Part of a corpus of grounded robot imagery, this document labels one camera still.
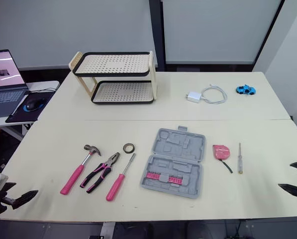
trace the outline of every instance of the perforated shelf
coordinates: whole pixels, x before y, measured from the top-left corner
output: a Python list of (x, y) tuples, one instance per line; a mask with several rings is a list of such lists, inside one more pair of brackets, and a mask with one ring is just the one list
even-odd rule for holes
[(148, 104), (153, 100), (150, 81), (101, 81), (92, 96), (95, 104)]
[(149, 52), (88, 52), (73, 69), (80, 77), (140, 77), (148, 73)]

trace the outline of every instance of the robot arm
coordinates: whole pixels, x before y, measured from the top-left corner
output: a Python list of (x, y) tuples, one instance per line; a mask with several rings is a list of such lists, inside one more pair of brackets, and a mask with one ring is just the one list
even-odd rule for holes
[(7, 191), (16, 185), (16, 183), (7, 183), (7, 180), (7, 176), (0, 174), (0, 214), (7, 210), (7, 206), (2, 205), (2, 203), (11, 205), (13, 209), (17, 209), (23, 204), (29, 202), (38, 193), (38, 190), (34, 190), (23, 194), (17, 199), (8, 198), (6, 197)]

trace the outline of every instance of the mouse pad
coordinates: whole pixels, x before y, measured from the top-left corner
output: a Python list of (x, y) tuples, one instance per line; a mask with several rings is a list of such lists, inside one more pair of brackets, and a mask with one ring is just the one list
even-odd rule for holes
[[(14, 114), (9, 115), (9, 117), (6, 119), (6, 123), (11, 122), (26, 122), (26, 121), (36, 121), (40, 115), (40, 113), (43, 111), (44, 107), (47, 105), (47, 103), (50, 101), (52, 96), (55, 92), (42, 92), (42, 93), (33, 93), (28, 95), (25, 100), (21, 103), (21, 105), (16, 109)], [(31, 100), (38, 100), (40, 98), (45, 98), (46, 103), (36, 109), (35, 111), (29, 111), (26, 112), (23, 107), (27, 104), (27, 102)]]

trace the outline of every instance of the hammer head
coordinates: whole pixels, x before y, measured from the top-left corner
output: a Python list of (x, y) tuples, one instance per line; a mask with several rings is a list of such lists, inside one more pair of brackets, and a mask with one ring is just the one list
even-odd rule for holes
[(95, 146), (89, 146), (88, 144), (86, 144), (84, 145), (84, 149), (90, 151), (90, 154), (98, 153), (98, 155), (100, 156), (100, 151)]

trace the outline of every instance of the pink tape measure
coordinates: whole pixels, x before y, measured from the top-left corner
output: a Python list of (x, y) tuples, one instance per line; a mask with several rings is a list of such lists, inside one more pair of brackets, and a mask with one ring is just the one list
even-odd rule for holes
[(230, 173), (233, 173), (231, 168), (225, 162), (223, 162), (223, 160), (226, 160), (230, 156), (229, 148), (224, 145), (217, 145), (217, 144), (214, 144), (212, 148), (213, 148), (213, 156), (216, 159), (220, 160), (224, 164), (224, 166), (226, 166), (227, 169), (229, 169)]

